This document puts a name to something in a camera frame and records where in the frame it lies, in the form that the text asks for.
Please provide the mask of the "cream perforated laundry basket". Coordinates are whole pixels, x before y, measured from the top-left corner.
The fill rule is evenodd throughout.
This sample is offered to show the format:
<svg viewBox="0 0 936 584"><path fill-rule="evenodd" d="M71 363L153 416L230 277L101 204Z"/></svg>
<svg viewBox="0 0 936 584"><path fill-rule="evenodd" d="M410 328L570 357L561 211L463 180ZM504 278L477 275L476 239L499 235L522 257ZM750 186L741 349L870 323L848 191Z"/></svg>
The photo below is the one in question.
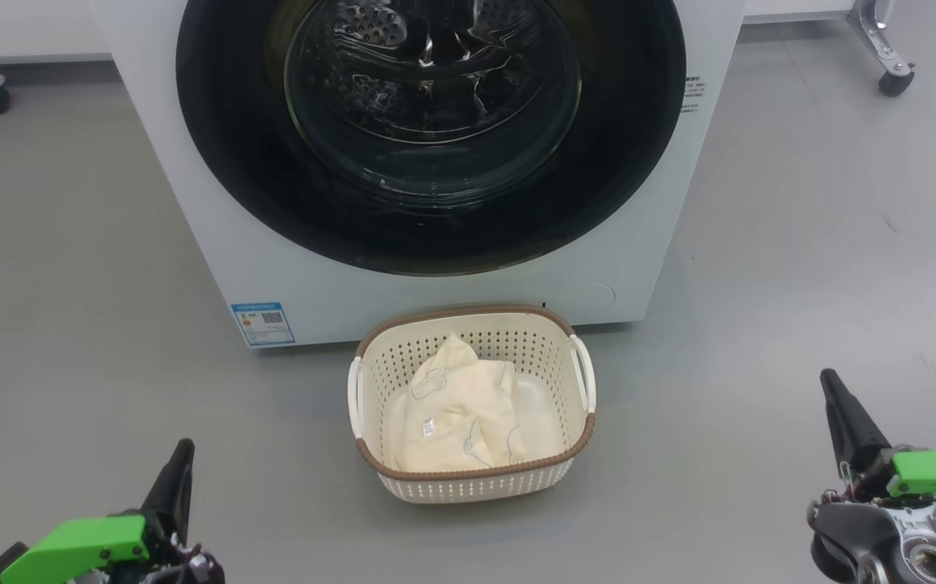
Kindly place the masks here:
<svg viewBox="0 0 936 584"><path fill-rule="evenodd" d="M556 399L560 454L493 470L406 473L376 458L388 400L447 337L458 336L480 358L515 363L535 375ZM491 501L539 492L557 484L595 429L597 382L586 344L569 322L536 304L484 304L404 316L382 323L359 343L348 372L350 429L361 458L391 495L417 505Z"/></svg>

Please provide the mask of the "white front-load washing machine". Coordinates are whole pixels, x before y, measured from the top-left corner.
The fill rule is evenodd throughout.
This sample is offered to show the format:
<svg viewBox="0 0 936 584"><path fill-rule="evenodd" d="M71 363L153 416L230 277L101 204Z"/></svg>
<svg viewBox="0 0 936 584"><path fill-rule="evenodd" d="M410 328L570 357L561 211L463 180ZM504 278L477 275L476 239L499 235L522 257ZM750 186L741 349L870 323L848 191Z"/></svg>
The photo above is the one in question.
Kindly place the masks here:
<svg viewBox="0 0 936 584"><path fill-rule="evenodd" d="M550 254L464 276L398 276L334 261L258 221L213 176L178 100L178 31L187 0L89 0L97 25L225 303L281 303L296 345L353 341L420 311L536 304L571 325L645 317L706 138L747 0L683 5L687 76L701 76L698 112L680 114L657 166L619 210ZM616 302L578 314L572 282L600 282Z"/></svg>

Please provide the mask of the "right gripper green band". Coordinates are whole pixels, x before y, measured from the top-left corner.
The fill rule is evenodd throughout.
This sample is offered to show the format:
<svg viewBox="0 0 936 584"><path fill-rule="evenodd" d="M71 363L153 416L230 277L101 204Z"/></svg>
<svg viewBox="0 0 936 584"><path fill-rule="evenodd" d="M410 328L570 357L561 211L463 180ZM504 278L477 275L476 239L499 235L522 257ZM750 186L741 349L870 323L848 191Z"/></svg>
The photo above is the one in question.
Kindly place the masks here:
<svg viewBox="0 0 936 584"><path fill-rule="evenodd" d="M816 568L835 584L936 584L936 450L893 449L836 370L820 382L844 487L809 504Z"/></svg>

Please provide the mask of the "plain white garment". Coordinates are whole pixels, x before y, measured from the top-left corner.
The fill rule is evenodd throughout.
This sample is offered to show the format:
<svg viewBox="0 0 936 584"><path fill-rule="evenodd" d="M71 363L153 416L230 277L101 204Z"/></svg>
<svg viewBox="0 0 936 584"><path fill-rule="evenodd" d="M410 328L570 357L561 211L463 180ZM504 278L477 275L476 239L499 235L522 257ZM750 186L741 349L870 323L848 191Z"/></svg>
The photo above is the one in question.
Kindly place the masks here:
<svg viewBox="0 0 936 584"><path fill-rule="evenodd" d="M397 455L404 449L405 391L388 400L379 430L379 450L375 456L388 468L397 470ZM560 454L562 444L560 414L548 384L535 375L516 374L513 405L531 461Z"/></svg>

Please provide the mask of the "metal stand leg with caster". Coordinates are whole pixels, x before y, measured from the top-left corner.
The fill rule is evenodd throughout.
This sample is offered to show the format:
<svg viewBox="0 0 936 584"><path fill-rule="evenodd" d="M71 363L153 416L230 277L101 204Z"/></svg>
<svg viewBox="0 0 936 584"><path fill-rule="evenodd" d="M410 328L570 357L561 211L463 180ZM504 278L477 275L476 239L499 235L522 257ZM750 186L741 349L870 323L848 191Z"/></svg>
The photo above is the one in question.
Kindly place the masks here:
<svg viewBox="0 0 936 584"><path fill-rule="evenodd" d="M888 19L897 0L854 0L846 22L865 48L878 59L884 73L878 89L887 97L898 97L914 79L913 64L907 62L886 38Z"/></svg>

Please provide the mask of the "cream garment with blue print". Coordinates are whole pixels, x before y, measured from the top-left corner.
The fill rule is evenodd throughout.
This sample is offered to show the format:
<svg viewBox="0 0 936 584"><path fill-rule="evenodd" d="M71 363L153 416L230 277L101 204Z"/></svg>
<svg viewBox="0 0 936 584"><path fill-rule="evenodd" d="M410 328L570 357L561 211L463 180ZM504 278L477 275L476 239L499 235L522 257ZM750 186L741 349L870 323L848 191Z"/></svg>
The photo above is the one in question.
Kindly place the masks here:
<svg viewBox="0 0 936 584"><path fill-rule="evenodd" d="M515 363L481 359L460 337L447 337L404 389L397 469L473 472L527 462L516 387Z"/></svg>

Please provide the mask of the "blue energy label sticker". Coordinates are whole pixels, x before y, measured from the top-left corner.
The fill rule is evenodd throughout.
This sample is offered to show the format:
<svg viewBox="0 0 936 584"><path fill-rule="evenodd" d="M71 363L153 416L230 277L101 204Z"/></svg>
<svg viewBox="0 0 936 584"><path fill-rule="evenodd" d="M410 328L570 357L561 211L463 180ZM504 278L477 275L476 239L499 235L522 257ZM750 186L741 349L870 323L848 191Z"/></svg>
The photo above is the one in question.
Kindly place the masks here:
<svg viewBox="0 0 936 584"><path fill-rule="evenodd" d="M281 303L230 304L249 348L294 346L296 340Z"/></svg>

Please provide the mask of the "round filter cover flap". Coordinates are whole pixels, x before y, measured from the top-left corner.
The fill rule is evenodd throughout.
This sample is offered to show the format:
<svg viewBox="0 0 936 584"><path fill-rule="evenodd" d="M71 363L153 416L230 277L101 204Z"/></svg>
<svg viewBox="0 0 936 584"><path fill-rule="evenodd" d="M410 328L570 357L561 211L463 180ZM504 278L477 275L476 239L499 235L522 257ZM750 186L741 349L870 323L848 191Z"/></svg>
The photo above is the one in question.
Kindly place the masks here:
<svg viewBox="0 0 936 584"><path fill-rule="evenodd" d="M600 282L572 282L565 303L571 304L572 312L578 314L608 313L614 307L616 295L612 288Z"/></svg>

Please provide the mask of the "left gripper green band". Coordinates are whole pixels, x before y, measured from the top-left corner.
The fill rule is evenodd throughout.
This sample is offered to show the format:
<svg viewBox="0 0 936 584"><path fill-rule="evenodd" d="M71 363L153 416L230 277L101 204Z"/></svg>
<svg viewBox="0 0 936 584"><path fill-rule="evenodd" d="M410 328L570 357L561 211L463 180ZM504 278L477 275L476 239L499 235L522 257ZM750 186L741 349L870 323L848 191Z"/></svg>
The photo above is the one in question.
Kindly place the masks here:
<svg viewBox="0 0 936 584"><path fill-rule="evenodd" d="M2 584L225 584L219 560L187 547L195 444L181 439L141 511L63 522L5 570Z"/></svg>

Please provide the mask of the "dark round washer door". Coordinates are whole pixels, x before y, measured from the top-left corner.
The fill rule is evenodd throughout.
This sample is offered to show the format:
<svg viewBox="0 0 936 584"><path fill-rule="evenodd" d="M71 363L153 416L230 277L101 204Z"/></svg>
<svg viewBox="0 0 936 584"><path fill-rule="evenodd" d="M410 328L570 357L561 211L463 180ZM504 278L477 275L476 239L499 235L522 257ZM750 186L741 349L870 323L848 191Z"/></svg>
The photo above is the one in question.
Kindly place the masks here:
<svg viewBox="0 0 936 584"><path fill-rule="evenodd" d="M677 0L187 0L178 100L213 176L334 261L464 276L550 254L650 177Z"/></svg>

